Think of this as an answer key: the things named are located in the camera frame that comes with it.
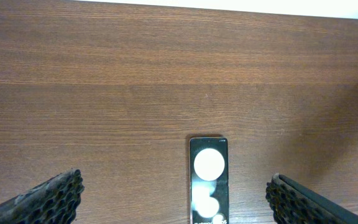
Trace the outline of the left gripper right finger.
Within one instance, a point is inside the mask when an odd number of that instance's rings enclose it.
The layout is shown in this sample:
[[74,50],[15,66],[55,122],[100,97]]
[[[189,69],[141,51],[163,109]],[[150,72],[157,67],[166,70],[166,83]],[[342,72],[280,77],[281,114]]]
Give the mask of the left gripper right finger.
[[279,224],[358,224],[355,213],[279,173],[267,183],[265,198]]

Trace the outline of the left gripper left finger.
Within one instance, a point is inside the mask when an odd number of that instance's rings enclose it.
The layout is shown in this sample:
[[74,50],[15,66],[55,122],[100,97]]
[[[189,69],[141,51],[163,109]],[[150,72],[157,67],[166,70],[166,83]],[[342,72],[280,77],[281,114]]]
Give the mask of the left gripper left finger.
[[70,169],[0,204],[0,224],[71,224],[84,191],[79,169]]

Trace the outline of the black flip smartphone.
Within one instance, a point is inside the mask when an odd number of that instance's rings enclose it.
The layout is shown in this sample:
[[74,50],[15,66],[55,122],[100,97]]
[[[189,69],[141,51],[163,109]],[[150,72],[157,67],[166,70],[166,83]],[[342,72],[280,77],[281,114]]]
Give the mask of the black flip smartphone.
[[189,140],[190,223],[229,223],[229,162],[226,138]]

